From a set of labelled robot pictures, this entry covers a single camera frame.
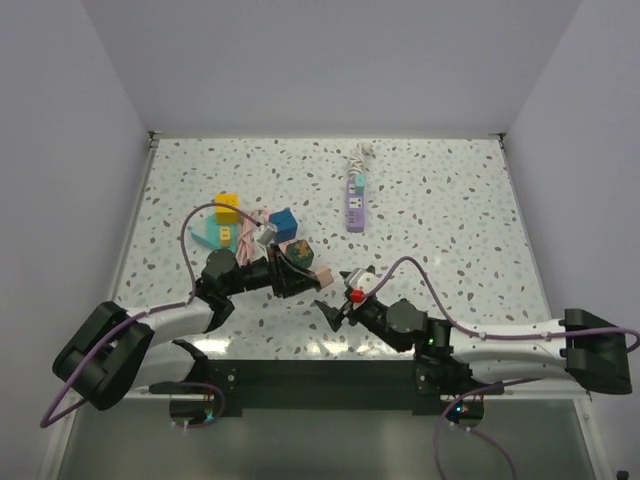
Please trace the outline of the dark green cube socket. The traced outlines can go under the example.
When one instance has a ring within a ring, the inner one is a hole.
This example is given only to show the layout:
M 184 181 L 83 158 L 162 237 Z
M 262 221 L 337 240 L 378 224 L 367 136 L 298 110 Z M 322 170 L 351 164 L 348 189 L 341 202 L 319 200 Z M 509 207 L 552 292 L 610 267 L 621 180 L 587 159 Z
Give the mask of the dark green cube socket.
M 309 268 L 313 263 L 315 254 L 308 241 L 300 239 L 286 246 L 285 256 L 297 266 Z

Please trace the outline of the small pink plug adapter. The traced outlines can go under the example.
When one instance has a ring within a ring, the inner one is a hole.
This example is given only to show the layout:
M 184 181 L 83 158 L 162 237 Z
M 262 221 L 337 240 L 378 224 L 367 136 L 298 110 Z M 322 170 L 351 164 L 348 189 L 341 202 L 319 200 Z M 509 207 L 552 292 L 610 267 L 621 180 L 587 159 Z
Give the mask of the small pink plug adapter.
M 321 266 L 314 272 L 314 276 L 319 284 L 320 290 L 328 287 L 334 282 L 333 274 L 327 266 Z

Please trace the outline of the blue cube socket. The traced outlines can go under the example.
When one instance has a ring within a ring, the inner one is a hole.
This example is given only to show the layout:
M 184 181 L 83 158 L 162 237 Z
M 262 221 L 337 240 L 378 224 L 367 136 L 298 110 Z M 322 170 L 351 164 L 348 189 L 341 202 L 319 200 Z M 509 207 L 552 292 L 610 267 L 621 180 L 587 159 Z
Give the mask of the blue cube socket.
M 275 243 L 280 244 L 296 238 L 298 223 L 289 208 L 271 213 L 269 222 L 276 228 Z

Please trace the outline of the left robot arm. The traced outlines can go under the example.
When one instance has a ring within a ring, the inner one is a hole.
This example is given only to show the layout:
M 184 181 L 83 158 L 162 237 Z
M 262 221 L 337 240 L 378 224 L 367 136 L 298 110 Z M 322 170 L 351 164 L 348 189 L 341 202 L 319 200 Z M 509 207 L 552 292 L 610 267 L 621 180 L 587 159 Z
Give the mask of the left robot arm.
M 113 301 L 99 304 L 55 358 L 52 371 L 98 410 L 154 383 L 174 382 L 196 392 L 206 383 L 207 368 L 183 339 L 221 327 L 234 310 L 232 296 L 271 288 L 274 296 L 288 298 L 332 281 L 328 268 L 300 267 L 278 246 L 245 266 L 233 252 L 215 250 L 184 302 L 139 312 Z

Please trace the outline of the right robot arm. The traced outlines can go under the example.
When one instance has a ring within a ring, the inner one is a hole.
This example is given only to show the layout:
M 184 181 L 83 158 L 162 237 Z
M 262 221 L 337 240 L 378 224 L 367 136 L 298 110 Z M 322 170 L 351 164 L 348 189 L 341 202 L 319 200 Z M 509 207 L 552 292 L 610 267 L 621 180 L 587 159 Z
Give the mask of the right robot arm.
M 345 302 L 315 304 L 333 331 L 361 325 L 398 353 L 421 365 L 419 384 L 438 393 L 466 393 L 478 385 L 518 380 L 571 380 L 589 392 L 628 395 L 631 331 L 582 309 L 560 319 L 490 326 L 430 316 L 402 298 L 378 300 L 382 282 L 372 268 L 343 275 Z

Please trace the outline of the small yellow adapter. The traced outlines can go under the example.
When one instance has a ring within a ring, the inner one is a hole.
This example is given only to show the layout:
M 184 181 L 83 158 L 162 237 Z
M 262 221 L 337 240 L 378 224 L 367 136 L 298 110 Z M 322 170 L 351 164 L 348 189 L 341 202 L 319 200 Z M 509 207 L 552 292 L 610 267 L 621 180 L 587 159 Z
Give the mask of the small yellow adapter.
M 229 226 L 219 228 L 219 245 L 222 248 L 230 248 L 232 245 L 232 230 Z

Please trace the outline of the yellow cube socket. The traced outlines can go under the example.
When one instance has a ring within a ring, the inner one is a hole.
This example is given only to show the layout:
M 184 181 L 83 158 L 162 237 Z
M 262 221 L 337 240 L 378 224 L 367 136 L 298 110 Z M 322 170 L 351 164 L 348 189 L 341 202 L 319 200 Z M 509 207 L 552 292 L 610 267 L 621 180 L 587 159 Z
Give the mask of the yellow cube socket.
M 217 194 L 214 202 L 217 203 L 215 220 L 218 225 L 235 225 L 239 222 L 240 215 L 234 210 L 234 207 L 239 206 L 235 193 Z

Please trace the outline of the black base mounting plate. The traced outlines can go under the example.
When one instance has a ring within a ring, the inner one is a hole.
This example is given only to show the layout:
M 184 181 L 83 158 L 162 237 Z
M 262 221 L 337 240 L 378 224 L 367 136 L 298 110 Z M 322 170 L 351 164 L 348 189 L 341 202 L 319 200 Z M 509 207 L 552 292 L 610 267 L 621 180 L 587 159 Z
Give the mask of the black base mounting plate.
M 173 400 L 170 414 L 222 409 L 228 417 L 247 410 L 409 411 L 439 415 L 444 398 L 479 388 L 470 369 L 422 360 L 226 360 L 207 359 L 175 341 L 195 359 L 182 382 L 150 387 L 154 395 L 195 395 L 195 405 Z

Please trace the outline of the purple power strip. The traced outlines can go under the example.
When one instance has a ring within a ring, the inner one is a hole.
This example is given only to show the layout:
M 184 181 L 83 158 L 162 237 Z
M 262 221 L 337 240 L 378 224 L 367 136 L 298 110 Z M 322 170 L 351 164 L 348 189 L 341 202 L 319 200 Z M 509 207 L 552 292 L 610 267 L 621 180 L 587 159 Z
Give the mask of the purple power strip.
M 362 233 L 365 230 L 365 188 L 366 177 L 364 174 L 356 174 L 347 181 L 346 230 L 349 233 Z

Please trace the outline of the teal power strip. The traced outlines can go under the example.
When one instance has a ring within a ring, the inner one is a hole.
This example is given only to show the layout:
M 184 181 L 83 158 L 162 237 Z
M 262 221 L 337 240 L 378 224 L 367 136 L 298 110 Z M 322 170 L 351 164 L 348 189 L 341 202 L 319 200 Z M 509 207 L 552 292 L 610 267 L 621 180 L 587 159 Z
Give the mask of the teal power strip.
M 232 230 L 232 245 L 230 248 L 222 248 L 219 245 L 219 228 L 221 226 L 229 226 Z M 237 225 L 218 225 L 214 215 L 208 216 L 206 219 L 199 219 L 187 227 L 191 238 L 199 245 L 209 249 L 228 249 L 232 252 L 237 250 Z

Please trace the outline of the aluminium rail frame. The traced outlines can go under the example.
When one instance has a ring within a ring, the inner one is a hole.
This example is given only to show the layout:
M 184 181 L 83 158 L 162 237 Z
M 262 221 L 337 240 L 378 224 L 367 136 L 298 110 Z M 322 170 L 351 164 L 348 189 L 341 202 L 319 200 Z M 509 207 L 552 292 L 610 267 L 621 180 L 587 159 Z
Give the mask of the aluminium rail frame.
M 365 154 L 366 226 L 346 230 L 349 160 Z M 215 250 L 187 231 L 235 193 L 239 265 L 266 256 L 254 240 L 289 208 L 311 271 L 334 282 L 290 298 L 270 288 L 232 296 L 218 329 L 184 337 L 207 359 L 410 360 L 361 325 L 332 331 L 315 300 L 345 302 L 340 271 L 373 265 L 385 305 L 405 298 L 434 318 L 484 325 L 560 319 L 550 312 L 497 140 L 162 139 L 116 284 L 84 307 L 64 346 L 101 303 L 139 312 L 188 300 Z M 591 479 L 587 392 L 571 380 L 481 385 L 444 398 L 439 415 L 409 411 L 217 408 L 173 416 L 195 395 L 130 390 L 98 410 L 63 386 L 40 424 L 73 418 L 66 449 L 82 479 Z

